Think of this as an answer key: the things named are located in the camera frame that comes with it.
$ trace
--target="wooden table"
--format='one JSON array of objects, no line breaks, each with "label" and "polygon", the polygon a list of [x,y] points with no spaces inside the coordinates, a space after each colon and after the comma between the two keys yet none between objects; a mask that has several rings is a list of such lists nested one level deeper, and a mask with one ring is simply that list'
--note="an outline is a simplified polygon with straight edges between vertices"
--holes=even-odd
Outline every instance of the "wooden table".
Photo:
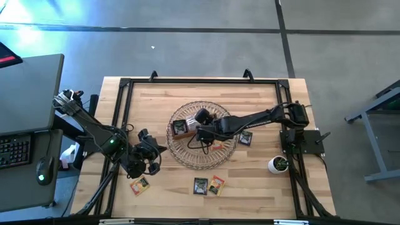
[{"label": "wooden table", "polygon": [[[111,124],[120,77],[105,77],[97,105],[96,118]],[[304,79],[289,79],[292,100],[310,104]],[[127,91],[124,92],[119,126]],[[268,84],[135,84],[128,123],[131,144],[138,143],[137,134],[147,128],[160,145],[166,144],[166,127],[173,112],[192,101],[212,101],[232,115],[244,116],[277,104],[275,87]],[[310,125],[314,116],[307,107]],[[135,196],[121,168],[115,193],[112,216],[130,218],[229,218],[271,219],[295,218],[289,173],[275,175],[268,171],[268,161],[281,153],[280,124],[268,124],[250,129],[250,147],[238,144],[231,158],[215,169],[203,171],[184,167],[169,151],[162,154],[161,171],[146,176],[150,188]],[[84,161],[71,213],[79,211],[98,187],[104,157],[97,153]],[[304,155],[309,187],[332,214],[335,214],[328,177],[323,162],[313,155]],[[193,194],[193,180],[213,175],[226,180],[221,196]],[[106,207],[108,189],[102,208]],[[299,190],[302,210],[306,212],[304,195]]]}]

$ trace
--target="round woven basket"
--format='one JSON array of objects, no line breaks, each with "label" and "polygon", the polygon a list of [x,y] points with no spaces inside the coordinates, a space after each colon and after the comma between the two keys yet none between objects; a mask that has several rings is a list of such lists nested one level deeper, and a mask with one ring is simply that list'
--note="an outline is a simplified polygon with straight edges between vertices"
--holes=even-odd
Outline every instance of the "round woven basket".
[{"label": "round woven basket", "polygon": [[[172,155],[180,163],[192,169],[210,169],[214,168],[232,155],[236,147],[237,136],[231,140],[222,142],[221,149],[209,148],[208,154],[204,154],[202,149],[189,149],[188,142],[192,137],[185,137],[180,140],[174,140],[170,128],[173,121],[186,119],[188,116],[194,116],[200,109],[207,109],[211,114],[216,114],[217,118],[230,116],[230,113],[222,106],[213,102],[195,101],[180,107],[169,120],[167,126],[167,143]],[[201,143],[194,138],[190,144],[191,147],[200,147]]]}]

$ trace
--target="gray concrete floor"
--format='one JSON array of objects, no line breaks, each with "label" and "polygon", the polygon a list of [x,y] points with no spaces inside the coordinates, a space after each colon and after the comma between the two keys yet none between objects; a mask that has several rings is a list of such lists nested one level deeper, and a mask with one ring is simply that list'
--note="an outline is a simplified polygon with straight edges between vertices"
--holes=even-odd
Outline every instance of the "gray concrete floor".
[{"label": "gray concrete floor", "polygon": [[[400,28],[396,0],[282,0],[281,4],[288,29]],[[10,0],[0,23],[279,28],[273,0]],[[322,132],[332,132],[324,145],[337,214],[398,223],[400,179],[364,182],[364,175],[378,172],[378,165],[363,124],[348,125],[343,118],[400,78],[400,36],[289,35],[288,40],[296,77],[306,78],[316,124]],[[153,70],[160,76],[240,77],[249,68],[258,78],[288,77],[280,34],[35,31],[20,26],[0,30],[0,41],[22,57],[65,54],[61,89],[82,89],[87,98],[99,93],[104,76],[149,76]],[[382,122],[378,118],[373,124],[381,127]],[[381,133],[386,143],[388,134]],[[388,164],[398,168],[394,159],[400,154],[388,150],[398,150],[399,145],[385,146],[389,146],[382,147],[389,154]],[[66,205],[63,196],[71,194],[75,182],[65,181],[57,184],[59,207]],[[60,209],[5,212],[0,221],[47,216],[60,216]]]}]

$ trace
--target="gray metal stand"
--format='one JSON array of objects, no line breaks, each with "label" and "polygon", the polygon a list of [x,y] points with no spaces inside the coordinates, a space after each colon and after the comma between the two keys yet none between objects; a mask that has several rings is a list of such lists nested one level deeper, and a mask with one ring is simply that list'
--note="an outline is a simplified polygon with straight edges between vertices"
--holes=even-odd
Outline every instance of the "gray metal stand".
[{"label": "gray metal stand", "polygon": [[367,135],[368,135],[369,141],[371,142],[372,149],[374,150],[377,164],[379,166],[379,169],[381,170],[381,172],[379,172],[379,173],[365,176],[365,180],[367,182],[378,181],[378,180],[389,179],[389,178],[400,178],[400,169],[388,171],[388,169],[386,168],[386,165],[383,161],[383,157],[381,154],[381,150],[379,148],[378,142],[376,141],[376,136],[374,134],[374,131],[373,131],[371,124],[369,123],[369,119],[368,119],[368,113],[375,113],[375,112],[377,112],[377,109],[379,109],[379,108],[385,106],[386,104],[391,103],[399,98],[400,98],[400,87],[395,87],[391,91],[388,91],[386,94],[381,95],[379,98],[377,98],[375,101],[373,101],[370,105],[368,105],[364,109],[362,109],[358,112],[355,112],[355,113],[351,114],[350,116],[346,116],[344,118],[344,120],[346,120],[347,123],[349,123],[349,124],[353,123],[354,120],[356,120],[356,119],[362,119],[362,121],[364,122],[365,128],[367,130]]}]

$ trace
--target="keyboard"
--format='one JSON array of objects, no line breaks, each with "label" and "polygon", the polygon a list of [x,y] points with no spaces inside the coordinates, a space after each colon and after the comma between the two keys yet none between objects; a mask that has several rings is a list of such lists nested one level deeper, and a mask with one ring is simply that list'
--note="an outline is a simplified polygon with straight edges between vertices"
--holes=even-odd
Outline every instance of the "keyboard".
[{"label": "keyboard", "polygon": [[31,162],[31,136],[0,137],[0,169]]}]

